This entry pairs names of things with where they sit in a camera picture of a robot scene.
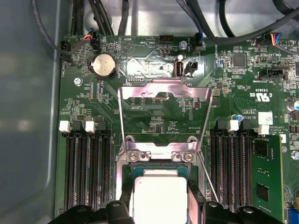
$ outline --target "sticker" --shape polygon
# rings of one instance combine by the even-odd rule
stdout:
[[[272,112],[259,112],[258,113],[258,124],[259,125],[273,125]]]

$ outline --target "black cable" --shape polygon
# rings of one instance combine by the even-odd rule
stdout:
[[[181,6],[181,8],[187,13],[187,15],[193,20],[193,22],[195,23],[198,31],[200,32],[200,34],[202,34],[203,30],[200,26],[200,23],[197,20],[196,16],[194,15],[193,11],[186,4],[186,2],[184,2],[184,0],[176,0],[176,1]]]
[[[77,1],[77,35],[83,35],[83,0],[75,1]]]
[[[187,3],[189,3],[190,7],[193,8],[193,11],[196,12],[195,16],[199,20],[199,23],[200,23],[204,33],[206,34],[207,38],[209,40],[211,40],[212,42],[219,44],[219,45],[236,44],[236,43],[240,43],[240,42],[243,42],[246,40],[257,38],[265,33],[269,33],[271,31],[281,27],[282,25],[284,25],[285,23],[290,21],[292,18],[299,15],[299,7],[298,7],[294,11],[292,11],[291,13],[286,15],[285,17],[274,22],[273,24],[268,25],[262,29],[252,32],[250,34],[246,34],[246,35],[242,35],[242,36],[238,36],[238,37],[230,37],[230,38],[216,37],[213,34],[213,32],[211,31],[203,13],[199,7],[197,0],[187,0]]]
[[[102,20],[104,22],[104,26],[106,27],[106,31],[108,33],[108,35],[114,35],[111,23],[109,21],[107,12],[102,4],[101,0],[95,0],[96,6],[98,8],[98,12],[100,13]]]
[[[88,1],[89,1],[89,4],[90,4],[90,6],[91,6],[91,8],[93,10],[94,18],[95,18],[95,20],[96,20],[96,22],[97,22],[97,24],[99,26],[99,29],[100,29],[99,32],[102,35],[107,35],[107,31],[105,29],[104,22],[103,22],[103,20],[101,18],[101,15],[100,15],[100,13],[98,11],[98,8],[97,8],[95,2],[93,0],[88,0]]]
[[[129,0],[122,0],[122,7],[121,7],[121,22],[118,28],[118,35],[124,36],[126,34],[128,18],[129,18]]]
[[[294,9],[291,6],[289,6],[289,4],[287,4],[284,0],[272,0],[272,1],[275,7],[277,8],[277,10],[280,11],[280,13],[282,13],[283,15],[288,15],[289,13],[294,11]],[[293,19],[299,22],[299,16],[296,16]]]
[[[219,18],[220,18],[220,23],[221,26],[225,32],[225,34],[228,37],[235,37],[234,33],[230,29],[228,25],[228,21],[226,20],[226,14],[225,14],[225,4],[227,0],[220,0],[219,1]]]
[[[38,28],[39,28],[40,32],[42,33],[42,35],[44,36],[46,42],[52,48],[54,48],[60,54],[73,55],[82,47],[82,45],[84,44],[84,40],[79,42],[79,44],[70,51],[61,50],[58,46],[56,46],[55,43],[53,43],[53,41],[49,37],[45,27],[43,26],[43,22],[42,22],[42,19],[41,19],[41,16],[39,14],[38,7],[37,7],[37,0],[31,0],[31,3],[32,3],[32,9],[33,9],[34,17],[35,17],[36,23],[38,25]]]
[[[73,0],[72,11],[71,11],[71,35],[76,35],[76,23],[77,23],[77,0]]]
[[[283,46],[281,46],[279,44],[276,44],[275,47],[277,49],[279,49],[279,50],[282,50],[282,51],[286,52],[286,53],[289,53],[289,54],[292,54],[292,55],[298,55],[299,56],[299,52],[293,51],[293,50],[289,50],[289,49],[287,49],[287,48],[285,48],[285,47],[283,47]]]

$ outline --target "integrated circuit chip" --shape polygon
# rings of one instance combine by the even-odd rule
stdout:
[[[246,56],[245,55],[234,55],[233,56],[234,67],[246,67]]]
[[[268,156],[268,142],[255,140],[254,150],[257,155]]]
[[[261,185],[256,184],[256,196],[260,199],[263,199],[264,201],[269,201],[269,188]]]

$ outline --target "green circuit board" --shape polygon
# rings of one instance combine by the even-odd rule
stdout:
[[[75,46],[82,38],[68,36],[65,41]],[[185,50],[179,47],[181,41],[188,43]],[[252,140],[252,144],[269,142],[263,156],[252,152],[252,204],[287,223],[287,209],[295,206],[299,190],[299,161],[292,158],[292,153],[299,150],[299,135],[290,133],[290,125],[295,127],[297,121],[286,107],[289,101],[299,98],[299,57],[258,45],[256,40],[235,46],[217,46],[205,40],[199,53],[193,52],[192,43],[193,37],[173,37],[171,43],[163,44],[159,36],[100,36],[101,50],[94,51],[86,42],[72,56],[72,62],[62,63],[59,119],[70,121],[71,125],[77,120],[82,124],[95,121],[96,125],[107,122],[110,139],[107,193],[108,199],[114,199],[115,156],[121,146],[117,90],[122,86],[144,86],[154,78],[176,77],[174,61],[182,54],[184,69],[189,62],[197,65],[192,74],[182,77],[186,85],[209,87],[214,93],[202,143],[206,165],[209,166],[209,130],[216,121],[229,122],[242,115],[252,128],[270,125],[269,135]],[[299,47],[295,40],[281,40],[280,44]],[[110,54],[117,63],[117,74],[109,80],[99,80],[88,69],[88,61],[100,53]],[[283,70],[287,78],[261,78],[271,68]],[[75,78],[82,80],[80,86],[74,84]],[[159,93],[155,98],[129,98],[123,103],[125,134],[132,135],[137,142],[156,145],[186,142],[199,133],[206,106],[207,102],[200,99],[178,99],[169,93]],[[65,194],[66,139],[61,135],[57,159],[58,215],[64,207]]]

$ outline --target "blue wire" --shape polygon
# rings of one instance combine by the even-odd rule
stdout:
[[[280,36],[281,36],[281,34],[277,35],[276,40],[275,40],[275,42],[276,42],[275,45],[278,44],[278,40],[279,40]]]

